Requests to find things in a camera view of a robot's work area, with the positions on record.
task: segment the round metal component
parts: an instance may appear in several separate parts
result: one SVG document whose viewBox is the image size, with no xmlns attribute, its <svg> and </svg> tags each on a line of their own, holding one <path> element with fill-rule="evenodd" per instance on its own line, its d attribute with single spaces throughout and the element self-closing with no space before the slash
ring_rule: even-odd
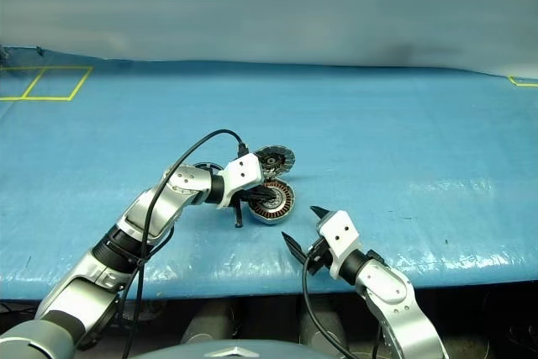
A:
<svg viewBox="0 0 538 359">
<path fill-rule="evenodd" d="M 291 213 L 295 204 L 293 189 L 278 179 L 264 182 L 263 185 L 275 193 L 275 198 L 266 202 L 249 202 L 252 216 L 265 224 L 282 222 Z"/>
<path fill-rule="evenodd" d="M 265 146 L 254 152 L 260 159 L 261 168 L 266 178 L 273 178 L 283 172 L 289 172 L 295 163 L 295 155 L 284 146 Z"/>
</svg>

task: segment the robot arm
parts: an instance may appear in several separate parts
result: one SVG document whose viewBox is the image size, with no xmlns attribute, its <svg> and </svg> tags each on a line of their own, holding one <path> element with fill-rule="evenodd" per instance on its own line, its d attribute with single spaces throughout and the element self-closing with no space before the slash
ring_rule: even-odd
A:
<svg viewBox="0 0 538 359">
<path fill-rule="evenodd" d="M 151 215 L 147 238 L 150 251 L 170 231 L 188 205 L 230 206 L 232 197 L 258 186 L 265 178 L 258 157 L 248 153 L 213 174 L 194 166 L 179 166 L 164 187 Z M 118 292 L 139 264 L 145 216 L 155 186 L 143 192 L 109 232 L 56 284 L 41 302 L 34 320 L 0 336 L 0 356 L 21 359 L 73 357 L 75 346 L 96 340 L 115 316 Z M 271 199 L 272 193 L 265 193 Z"/>
<path fill-rule="evenodd" d="M 410 280 L 375 251 L 358 250 L 359 234 L 347 212 L 312 210 L 320 218 L 321 237 L 304 254 L 294 239 L 282 234 L 292 254 L 302 263 L 310 257 L 311 274 L 327 266 L 334 279 L 342 278 L 356 288 L 382 326 L 393 358 L 448 359 L 435 327 L 417 304 Z"/>
</svg>

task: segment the cable connector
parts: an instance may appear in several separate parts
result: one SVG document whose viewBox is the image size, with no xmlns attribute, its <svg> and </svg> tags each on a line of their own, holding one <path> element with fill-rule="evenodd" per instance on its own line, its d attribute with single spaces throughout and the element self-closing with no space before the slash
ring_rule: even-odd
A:
<svg viewBox="0 0 538 359">
<path fill-rule="evenodd" d="M 239 146 L 237 147 L 237 158 L 240 159 L 241 157 L 246 156 L 249 153 L 249 148 L 246 143 L 240 142 Z"/>
</svg>

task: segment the blue tarp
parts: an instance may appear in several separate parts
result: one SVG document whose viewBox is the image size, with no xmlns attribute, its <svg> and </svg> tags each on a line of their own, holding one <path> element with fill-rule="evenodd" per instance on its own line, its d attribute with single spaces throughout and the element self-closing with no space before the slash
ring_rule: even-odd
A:
<svg viewBox="0 0 538 359">
<path fill-rule="evenodd" d="M 417 287 L 538 278 L 538 87 L 442 69 L 33 50 L 13 51 L 9 63 L 34 69 L 0 71 L 1 298 L 43 298 L 141 191 L 218 128 L 252 150 L 294 150 L 282 179 L 296 209 L 283 224 L 247 217 L 239 230 L 230 209 L 185 209 L 147 266 L 147 298 L 298 292 L 300 267 L 281 231 L 314 241 L 312 204 L 347 210 L 363 248 Z M 21 96 L 29 99 L 8 98 Z M 225 164 L 234 154 L 222 137 L 189 161 Z M 311 288 L 348 286 L 323 271 Z"/>
</svg>

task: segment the black wire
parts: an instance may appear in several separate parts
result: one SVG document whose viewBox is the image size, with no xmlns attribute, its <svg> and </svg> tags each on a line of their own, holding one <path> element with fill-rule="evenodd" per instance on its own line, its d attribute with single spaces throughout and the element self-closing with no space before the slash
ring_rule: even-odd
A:
<svg viewBox="0 0 538 359">
<path fill-rule="evenodd" d="M 129 333 L 129 339 L 127 340 L 124 347 L 124 354 L 122 356 L 123 359 L 126 359 L 127 356 L 129 356 L 129 351 L 131 349 L 131 346 L 133 345 L 133 340 L 136 333 L 136 325 L 137 325 L 138 318 L 140 315 L 140 304 L 142 301 L 142 292 L 144 290 L 144 262 L 148 256 L 147 255 L 147 241 L 148 241 L 148 236 L 150 233 L 150 222 L 151 222 L 151 215 L 153 214 L 153 208 L 155 207 L 157 203 L 157 199 L 161 196 L 161 193 L 163 189 L 165 188 L 166 184 L 168 183 L 168 181 L 170 180 L 171 176 L 174 174 L 176 169 L 185 161 L 185 159 L 187 159 L 187 157 L 189 157 L 198 147 L 203 145 L 205 142 L 207 142 L 214 136 L 220 135 L 220 134 L 232 135 L 235 137 L 235 139 L 240 145 L 244 145 L 243 140 L 241 140 L 241 138 L 233 130 L 219 129 L 219 130 L 215 130 L 214 132 L 211 132 L 208 135 L 205 135 L 201 140 L 196 142 L 185 153 L 183 153 L 183 156 L 177 159 L 177 161 L 170 168 L 170 171 L 165 175 L 165 177 L 159 183 L 159 186 L 157 187 L 156 192 L 153 195 L 153 198 L 151 199 L 150 205 L 148 206 L 148 210 L 145 215 L 144 231 L 142 233 L 142 241 L 141 241 L 142 246 L 140 247 L 140 264 L 138 268 L 138 287 L 136 290 L 136 300 L 134 302 L 133 328 L 131 329 Z"/>
<path fill-rule="evenodd" d="M 377 359 L 377 350 L 379 349 L 379 342 L 381 341 L 381 324 L 377 325 L 376 343 L 372 349 L 372 359 Z"/>
<path fill-rule="evenodd" d="M 334 336 L 329 334 L 329 331 L 327 331 L 325 327 L 319 322 L 318 317 L 316 317 L 316 314 L 312 310 L 312 305 L 310 303 L 309 291 L 308 291 L 307 280 L 306 280 L 307 274 L 309 273 L 309 263 L 310 263 L 310 257 L 307 256 L 303 264 L 303 297 L 304 297 L 304 303 L 306 305 L 306 309 L 309 312 L 312 322 L 314 322 L 314 325 L 318 327 L 319 332 L 321 332 L 321 334 L 325 337 L 325 339 L 328 342 L 330 342 L 330 344 L 334 346 L 342 355 L 344 355 L 348 359 L 358 359 L 355 355 L 349 352 L 341 343 L 339 343 L 339 341 L 336 338 L 334 338 Z"/>
<path fill-rule="evenodd" d="M 153 250 L 151 250 L 151 253 L 148 255 L 148 260 L 151 259 L 157 252 L 161 250 L 162 247 L 164 247 L 168 241 L 171 240 L 172 236 L 174 235 L 174 226 L 170 228 L 170 231 L 168 232 L 168 236 Z"/>
<path fill-rule="evenodd" d="M 174 226 L 170 228 L 170 231 L 168 232 L 168 236 L 155 249 L 151 250 L 151 253 L 148 255 L 148 260 L 151 259 L 151 257 L 153 257 L 157 252 L 159 252 L 162 249 L 162 247 L 164 247 L 168 243 L 168 241 L 171 240 L 173 235 L 174 235 Z M 133 284 L 133 281 L 136 278 L 137 274 L 138 274 L 138 268 L 134 270 L 134 272 L 131 274 L 131 277 L 129 278 L 127 284 L 125 285 L 124 291 L 121 295 L 121 299 L 119 300 L 118 314 L 119 314 L 120 320 L 123 320 L 127 294 L 129 293 L 129 289 L 131 285 Z"/>
</svg>

